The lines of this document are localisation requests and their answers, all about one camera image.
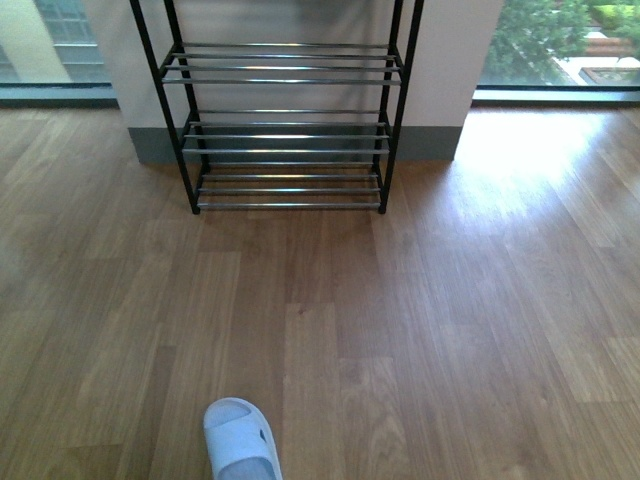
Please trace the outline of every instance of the metal shoe rack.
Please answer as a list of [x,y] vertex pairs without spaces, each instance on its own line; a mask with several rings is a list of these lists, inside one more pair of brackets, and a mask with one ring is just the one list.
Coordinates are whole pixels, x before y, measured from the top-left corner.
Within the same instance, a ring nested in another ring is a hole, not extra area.
[[[164,0],[173,45],[154,54],[140,0],[130,0],[189,203],[201,209],[377,209],[385,213],[424,0],[415,0],[404,55],[403,0],[389,43],[193,43]],[[189,114],[176,128],[165,87],[184,85]],[[380,86],[378,110],[200,109],[198,85]],[[398,88],[395,119],[390,92]],[[197,180],[188,165],[199,160]]]

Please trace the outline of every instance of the window sill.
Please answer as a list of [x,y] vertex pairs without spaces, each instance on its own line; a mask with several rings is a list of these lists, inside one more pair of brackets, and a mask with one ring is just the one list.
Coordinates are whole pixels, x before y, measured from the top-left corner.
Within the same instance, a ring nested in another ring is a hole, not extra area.
[[623,106],[639,105],[640,89],[570,90],[570,89],[510,89],[480,87],[473,95],[473,105],[558,105],[558,106]]
[[116,94],[109,84],[0,84],[0,107],[113,108]]

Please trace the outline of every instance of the white slipper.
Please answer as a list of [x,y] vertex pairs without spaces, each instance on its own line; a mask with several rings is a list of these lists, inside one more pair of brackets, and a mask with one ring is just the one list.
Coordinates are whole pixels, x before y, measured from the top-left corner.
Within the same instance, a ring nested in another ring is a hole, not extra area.
[[267,419],[240,398],[222,398],[204,414],[204,435],[215,480],[282,480]]

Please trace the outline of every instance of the glass window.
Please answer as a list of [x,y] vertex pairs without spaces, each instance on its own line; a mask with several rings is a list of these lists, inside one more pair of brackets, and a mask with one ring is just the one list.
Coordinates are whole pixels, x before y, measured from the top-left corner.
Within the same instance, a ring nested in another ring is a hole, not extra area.
[[506,0],[480,86],[640,86],[640,0]]
[[3,3],[0,32],[0,84],[109,83],[80,0]]

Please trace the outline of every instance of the green foliage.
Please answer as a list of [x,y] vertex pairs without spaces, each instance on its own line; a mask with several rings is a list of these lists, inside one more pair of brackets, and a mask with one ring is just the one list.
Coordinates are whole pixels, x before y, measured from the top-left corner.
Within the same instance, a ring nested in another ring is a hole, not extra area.
[[582,54],[589,23],[584,0],[506,0],[481,82],[556,83],[552,58]]
[[626,19],[638,21],[640,9],[633,5],[597,5],[592,15],[605,30],[615,30],[625,24]]
[[620,25],[613,30],[613,35],[628,38],[636,49],[634,56],[640,58],[640,0],[627,0],[627,5],[616,5]]
[[594,7],[598,7],[600,5],[611,5],[615,3],[612,0],[586,0],[585,3],[589,7],[589,11],[593,11]]

